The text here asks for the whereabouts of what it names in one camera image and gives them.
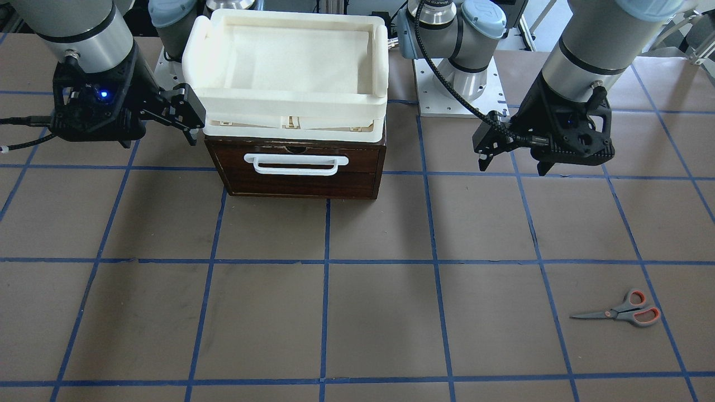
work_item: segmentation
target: scissors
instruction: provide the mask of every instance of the scissors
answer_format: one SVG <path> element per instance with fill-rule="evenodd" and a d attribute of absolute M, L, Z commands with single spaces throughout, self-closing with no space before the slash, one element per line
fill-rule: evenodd
<path fill-rule="evenodd" d="M 661 319 L 661 311 L 652 305 L 646 306 L 646 295 L 638 289 L 630 289 L 623 303 L 606 311 L 576 314 L 571 318 L 584 320 L 607 319 L 628 321 L 636 327 L 649 327 Z"/>

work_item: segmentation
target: black cable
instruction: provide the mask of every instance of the black cable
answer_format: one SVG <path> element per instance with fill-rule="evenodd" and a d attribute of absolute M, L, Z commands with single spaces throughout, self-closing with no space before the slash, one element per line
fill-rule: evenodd
<path fill-rule="evenodd" d="M 403 3 L 403 5 L 400 6 L 400 8 L 398 8 L 397 11 L 395 11 L 395 13 L 393 14 L 392 17 L 390 17 L 390 25 L 393 24 L 393 21 L 395 21 L 395 17 L 398 15 L 398 13 L 400 12 L 401 9 L 404 9 L 405 6 L 407 6 L 407 3 L 408 3 L 408 2 L 409 2 L 409 0 L 405 0 L 405 2 Z"/>
<path fill-rule="evenodd" d="M 49 127 L 50 123 L 52 123 L 50 116 L 9 117 L 7 119 L 0 119 L 0 124 L 11 124 L 15 126 Z"/>
<path fill-rule="evenodd" d="M 16 126 L 49 127 L 51 123 L 52 118 L 50 116 L 10 117 L 7 119 L 0 119 L 0 124 L 11 124 Z M 43 142 L 47 142 L 55 137 L 57 137 L 56 134 L 48 134 L 40 139 L 24 142 L 22 144 L 2 145 L 0 146 L 0 152 L 5 153 L 16 149 L 34 147 L 35 145 L 42 144 Z"/>
<path fill-rule="evenodd" d="M 49 140 L 51 140 L 55 137 L 57 137 L 57 134 L 50 133 L 50 134 L 48 134 L 40 139 L 36 139 L 34 141 L 23 142 L 22 144 L 16 144 L 16 145 L 8 145 L 7 149 L 8 149 L 8 151 L 16 151 L 18 149 L 30 148 L 30 147 L 34 147 L 35 145 L 40 145 L 44 142 L 48 142 Z"/>
<path fill-rule="evenodd" d="M 447 79 L 440 73 L 440 71 L 437 69 L 437 66 L 435 63 L 432 61 L 430 56 L 427 54 L 427 49 L 425 49 L 425 44 L 422 42 L 422 38 L 420 37 L 420 15 L 422 14 L 422 8 L 425 6 L 425 0 L 420 0 L 420 4 L 417 7 L 417 11 L 415 12 L 415 38 L 417 39 L 417 45 L 420 47 L 420 51 L 422 52 L 422 55 L 425 57 L 425 61 L 427 62 L 427 65 L 430 66 L 430 69 L 435 73 L 435 77 L 442 83 L 442 85 L 449 91 L 449 93 L 454 97 L 454 99 L 457 99 L 457 102 L 459 102 L 462 106 L 465 107 L 469 112 L 474 114 L 476 117 L 479 118 L 479 120 L 485 122 L 486 124 L 489 124 L 490 127 L 492 127 L 494 130 L 496 130 L 499 134 L 505 135 L 507 137 L 513 138 L 516 141 L 522 141 L 522 142 L 531 142 L 531 140 L 527 137 L 524 137 L 519 134 L 515 134 L 503 125 L 501 125 L 499 122 L 495 122 L 494 120 L 490 119 L 486 114 L 480 112 L 477 110 L 474 106 L 472 106 L 469 102 L 467 102 L 466 99 L 462 98 L 461 95 L 457 91 L 455 91 L 454 87 L 447 81 Z"/>

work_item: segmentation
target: white plastic bin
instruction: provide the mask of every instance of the white plastic bin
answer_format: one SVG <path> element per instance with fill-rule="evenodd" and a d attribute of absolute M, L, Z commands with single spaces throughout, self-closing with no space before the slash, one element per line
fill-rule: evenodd
<path fill-rule="evenodd" d="M 194 23 L 184 78 L 209 136 L 378 142 L 387 40 L 378 17 L 220 9 Z"/>

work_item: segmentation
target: orange scissor handle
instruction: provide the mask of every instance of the orange scissor handle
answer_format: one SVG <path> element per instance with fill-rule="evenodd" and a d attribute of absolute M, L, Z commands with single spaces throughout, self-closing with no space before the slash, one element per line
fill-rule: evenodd
<path fill-rule="evenodd" d="M 619 313 L 625 313 L 626 311 L 639 310 L 646 305 L 646 294 L 640 289 L 630 289 L 626 293 L 626 297 L 623 298 L 623 303 L 617 305 L 613 310 Z"/>
<path fill-rule="evenodd" d="M 661 319 L 661 311 L 654 306 L 619 313 L 616 320 L 628 321 L 636 327 L 649 327 Z"/>

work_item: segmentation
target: brown paper floor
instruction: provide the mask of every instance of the brown paper floor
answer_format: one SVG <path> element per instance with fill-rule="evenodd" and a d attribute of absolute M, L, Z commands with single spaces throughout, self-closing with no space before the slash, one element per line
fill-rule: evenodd
<path fill-rule="evenodd" d="M 49 112 L 49 51 L 0 42 L 0 116 Z M 497 53 L 509 105 L 545 58 Z M 155 123 L 130 150 L 0 155 L 0 401 L 715 400 L 705 73 L 637 59 L 616 158 L 538 177 L 521 151 L 479 173 L 478 123 L 420 118 L 410 61 L 390 68 L 374 202 L 226 197 Z M 632 287 L 662 323 L 568 318 Z"/>

